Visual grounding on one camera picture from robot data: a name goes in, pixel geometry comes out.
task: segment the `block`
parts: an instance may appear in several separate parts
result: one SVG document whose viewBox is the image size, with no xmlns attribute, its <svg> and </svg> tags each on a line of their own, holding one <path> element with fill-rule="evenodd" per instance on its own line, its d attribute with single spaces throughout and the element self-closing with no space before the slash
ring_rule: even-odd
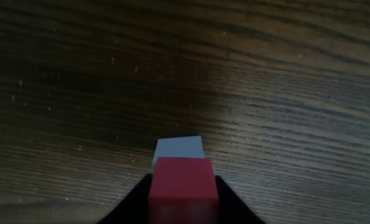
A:
<svg viewBox="0 0 370 224">
<path fill-rule="evenodd" d="M 216 224 L 218 206 L 209 159 L 158 158 L 149 192 L 150 224 Z"/>
<path fill-rule="evenodd" d="M 153 167 L 158 157 L 204 158 L 201 136 L 159 139 L 154 152 Z"/>
</svg>

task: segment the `white block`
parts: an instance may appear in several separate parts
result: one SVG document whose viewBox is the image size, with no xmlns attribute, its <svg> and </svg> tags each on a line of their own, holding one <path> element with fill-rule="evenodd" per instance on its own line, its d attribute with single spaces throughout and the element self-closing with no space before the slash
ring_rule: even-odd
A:
<svg viewBox="0 0 370 224">
<path fill-rule="evenodd" d="M 159 139 L 153 157 L 153 168 L 158 157 L 204 158 L 201 136 Z"/>
</svg>

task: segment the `red block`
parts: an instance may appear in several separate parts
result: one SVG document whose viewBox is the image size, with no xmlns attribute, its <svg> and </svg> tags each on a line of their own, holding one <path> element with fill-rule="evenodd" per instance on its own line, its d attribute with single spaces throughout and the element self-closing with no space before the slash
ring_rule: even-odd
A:
<svg viewBox="0 0 370 224">
<path fill-rule="evenodd" d="M 149 193 L 150 224 L 215 224 L 218 205 L 209 159 L 158 158 Z"/>
</svg>

